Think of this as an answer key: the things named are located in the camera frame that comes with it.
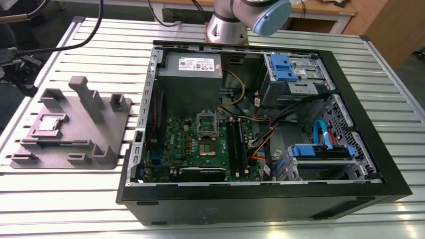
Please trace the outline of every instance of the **orange wire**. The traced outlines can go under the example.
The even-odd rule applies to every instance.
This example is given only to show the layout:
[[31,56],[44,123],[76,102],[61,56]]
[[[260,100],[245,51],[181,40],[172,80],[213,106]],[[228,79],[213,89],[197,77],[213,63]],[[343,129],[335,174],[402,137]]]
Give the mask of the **orange wire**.
[[260,159],[260,158],[256,157],[256,155],[257,155],[260,149],[263,148],[263,146],[265,145],[265,143],[268,142],[268,140],[272,138],[272,135],[273,135],[273,132],[272,132],[271,135],[265,138],[265,140],[263,141],[260,147],[257,148],[257,150],[256,150],[255,153],[252,154],[252,157],[251,157],[252,159],[257,159],[257,160]]

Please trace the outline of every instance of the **table surface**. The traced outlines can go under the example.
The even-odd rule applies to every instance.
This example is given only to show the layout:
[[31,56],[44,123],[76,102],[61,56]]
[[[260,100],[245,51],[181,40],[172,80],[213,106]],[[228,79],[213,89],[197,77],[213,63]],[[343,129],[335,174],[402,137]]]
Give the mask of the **table surface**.
[[[357,11],[353,8],[351,3],[347,3],[345,8],[337,7],[333,5],[333,2],[323,2],[321,0],[304,0],[307,13],[317,14],[331,14],[331,15],[349,15],[356,16]],[[192,0],[152,0],[152,2],[164,2],[164,3],[181,3],[181,4],[193,4]],[[215,0],[199,0],[200,5],[212,6]],[[292,12],[303,12],[303,4],[297,4],[292,8]]]
[[[81,42],[96,19],[72,23],[59,46]],[[280,31],[267,38],[248,33],[252,45],[331,50],[339,60],[413,195],[378,204],[337,220],[281,223],[145,227],[115,203],[123,156],[133,139],[152,40],[204,42],[204,26],[165,28],[155,22],[105,19],[85,47],[53,53],[37,77],[40,91],[25,98],[0,137],[0,235],[31,237],[108,236],[140,238],[425,238],[424,110],[393,71],[357,36]],[[72,75],[87,76],[101,96],[132,98],[119,166],[112,170],[12,169],[9,156],[43,106],[45,88],[68,87]]]

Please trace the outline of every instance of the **floor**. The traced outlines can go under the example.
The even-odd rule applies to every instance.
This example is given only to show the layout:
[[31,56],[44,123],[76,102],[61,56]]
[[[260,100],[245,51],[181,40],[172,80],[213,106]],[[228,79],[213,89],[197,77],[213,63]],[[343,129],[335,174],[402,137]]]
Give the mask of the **floor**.
[[[45,17],[45,24],[33,27],[32,32],[41,47],[55,47],[73,16],[97,17],[97,5],[68,2],[65,4],[65,11],[59,11],[56,5],[51,3],[43,14]],[[147,7],[116,5],[105,5],[104,18],[143,21],[153,20],[151,11]],[[164,10],[164,18],[167,22],[180,20],[184,23],[204,23],[201,13],[193,10],[167,9]],[[421,106],[425,108],[425,60],[420,60],[416,55],[412,55],[396,73]],[[16,88],[0,84],[0,132],[19,107],[21,99],[23,95]]]

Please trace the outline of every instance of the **black power cord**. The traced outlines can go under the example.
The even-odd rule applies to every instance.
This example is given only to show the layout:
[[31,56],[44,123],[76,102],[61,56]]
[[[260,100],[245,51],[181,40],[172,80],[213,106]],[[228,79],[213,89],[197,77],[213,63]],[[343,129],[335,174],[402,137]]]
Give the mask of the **black power cord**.
[[305,18],[305,3],[304,0],[301,0],[303,3],[303,13],[301,13],[301,18]]
[[56,48],[43,48],[43,49],[36,49],[36,50],[29,50],[29,51],[19,51],[16,53],[16,56],[19,57],[19,56],[33,55],[33,54],[45,53],[45,52],[65,51],[65,50],[76,49],[76,48],[84,46],[92,40],[92,38],[97,32],[103,17],[104,17],[104,0],[100,0],[99,1],[97,22],[96,22],[92,33],[89,34],[88,38],[81,43],[72,45],[72,46],[64,46],[64,47],[56,47]]
[[36,10],[33,10],[31,13],[24,13],[19,15],[12,15],[12,16],[0,16],[0,23],[12,23],[12,22],[19,22],[19,21],[27,21],[35,18],[44,10],[44,8],[48,5],[49,0],[44,0]]
[[152,13],[152,16],[155,18],[155,20],[159,22],[159,24],[164,27],[173,27],[173,26],[179,26],[181,24],[181,21],[176,21],[173,24],[164,24],[159,17],[156,16],[155,12],[153,12],[153,7],[152,7],[152,3],[151,3],[151,0],[148,0],[148,5],[149,5],[149,10],[151,10],[151,13]]
[[208,17],[207,17],[207,13],[204,11],[203,6],[200,5],[197,0],[192,0],[192,2],[193,2],[193,5],[197,7],[199,11],[203,12],[204,20],[207,22],[208,21]]

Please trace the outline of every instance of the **black cable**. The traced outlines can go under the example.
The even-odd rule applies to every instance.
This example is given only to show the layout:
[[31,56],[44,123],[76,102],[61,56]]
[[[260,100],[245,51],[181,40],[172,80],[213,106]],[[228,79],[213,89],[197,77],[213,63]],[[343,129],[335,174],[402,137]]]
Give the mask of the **black cable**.
[[41,2],[41,4],[40,4],[40,6],[37,7],[37,9],[33,10],[33,12],[31,12],[31,13],[27,14],[27,16],[28,16],[29,19],[33,18],[35,16],[37,16],[37,15],[43,12],[43,10],[44,10],[44,8],[47,7],[49,1],[51,1],[51,0],[44,0],[44,2]]
[[279,122],[284,120],[288,116],[291,116],[293,113],[297,112],[297,110],[311,101],[319,100],[319,99],[325,99],[331,96],[331,93],[324,93],[317,96],[308,96],[303,100],[300,100],[297,103],[293,105],[288,106],[273,118],[273,120],[269,122],[267,129],[268,131],[261,135],[261,137],[256,138],[252,143],[257,143],[260,140],[267,138],[269,134],[275,131]]
[[[232,103],[235,102],[235,96],[233,96],[233,95],[231,96],[231,101],[232,101]],[[244,111],[243,111],[241,108],[239,107],[239,105],[235,104],[233,106],[237,108],[237,110],[240,111],[241,115],[243,115],[243,116],[247,116],[245,113],[244,113]]]
[[197,0],[192,0],[192,2],[193,2],[193,5],[197,7],[197,9],[203,12],[204,20],[208,21],[207,13],[205,13],[204,8],[200,5],[199,1]]
[[164,23],[160,21],[159,17],[155,15],[151,0],[148,0],[148,5],[149,5],[149,10],[151,10],[152,16],[153,16],[155,20],[159,22],[159,24],[160,24],[161,26],[173,27],[173,26],[180,25],[180,23],[181,23],[180,21],[176,21],[176,22],[175,22],[173,24],[171,24],[171,25],[164,24]]
[[301,4],[303,4],[301,18],[305,18],[305,3],[304,3],[304,0],[301,0]]
[[44,53],[44,52],[65,51],[65,50],[71,50],[71,49],[75,49],[75,48],[84,46],[92,40],[92,38],[97,32],[103,17],[104,17],[104,0],[100,0],[99,1],[97,22],[96,22],[92,33],[89,34],[88,38],[81,43],[72,45],[72,46],[64,46],[64,47],[57,47],[57,48],[43,48],[43,49],[36,49],[36,50],[29,50],[29,51],[19,51],[16,56],[33,55],[33,54]]
[[33,17],[36,17],[43,10],[45,9],[48,5],[49,0],[44,0],[36,10],[33,10],[31,13],[17,14],[12,16],[0,16],[0,23],[12,23],[19,21],[27,21],[31,20]]

